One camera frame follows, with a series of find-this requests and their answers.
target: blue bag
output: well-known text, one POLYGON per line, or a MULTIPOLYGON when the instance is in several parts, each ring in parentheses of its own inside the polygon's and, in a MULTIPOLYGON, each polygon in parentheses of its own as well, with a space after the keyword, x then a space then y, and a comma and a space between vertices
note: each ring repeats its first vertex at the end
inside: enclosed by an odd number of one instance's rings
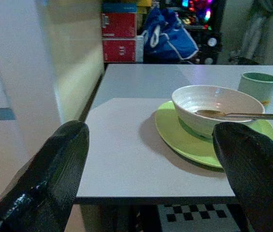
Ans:
POLYGON ((198 46, 183 27, 176 13, 155 7, 144 25, 144 53, 164 60, 189 59, 198 52, 198 46))

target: mug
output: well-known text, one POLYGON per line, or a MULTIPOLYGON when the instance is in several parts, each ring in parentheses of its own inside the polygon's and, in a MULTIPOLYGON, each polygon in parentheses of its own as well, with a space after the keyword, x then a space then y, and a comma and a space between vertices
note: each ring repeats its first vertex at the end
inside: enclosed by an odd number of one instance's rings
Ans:
POLYGON ((249 94, 267 107, 273 96, 273 75, 245 72, 242 74, 238 91, 249 94))

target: red storage box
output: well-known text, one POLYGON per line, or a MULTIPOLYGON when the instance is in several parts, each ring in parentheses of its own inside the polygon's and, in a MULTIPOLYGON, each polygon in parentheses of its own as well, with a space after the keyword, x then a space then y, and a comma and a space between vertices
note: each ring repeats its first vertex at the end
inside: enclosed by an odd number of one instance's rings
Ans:
POLYGON ((135 62, 135 39, 103 39, 104 62, 135 62))
POLYGON ((135 13, 102 13, 102 37, 133 38, 135 36, 135 13))

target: metal spoon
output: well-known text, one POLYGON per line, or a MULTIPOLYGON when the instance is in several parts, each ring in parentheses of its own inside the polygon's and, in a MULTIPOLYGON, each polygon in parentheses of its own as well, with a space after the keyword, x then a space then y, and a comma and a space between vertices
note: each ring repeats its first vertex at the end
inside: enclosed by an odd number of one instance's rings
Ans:
POLYGON ((250 114, 250 113, 224 113, 218 110, 198 110, 195 112, 198 115, 202 115, 205 117, 241 117, 241 118, 249 118, 249 119, 269 119, 273 120, 273 114, 250 114))

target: green plate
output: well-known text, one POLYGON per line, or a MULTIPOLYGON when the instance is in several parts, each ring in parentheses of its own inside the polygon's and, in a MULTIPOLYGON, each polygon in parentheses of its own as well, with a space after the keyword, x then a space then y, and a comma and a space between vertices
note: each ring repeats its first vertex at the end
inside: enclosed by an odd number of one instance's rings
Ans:
MULTIPOLYGON (((156 111, 156 127, 162 139, 177 153, 195 162, 222 168, 211 139, 197 135, 177 115, 172 101, 163 103, 156 111)), ((273 126, 266 120, 249 125, 273 140, 273 126)))

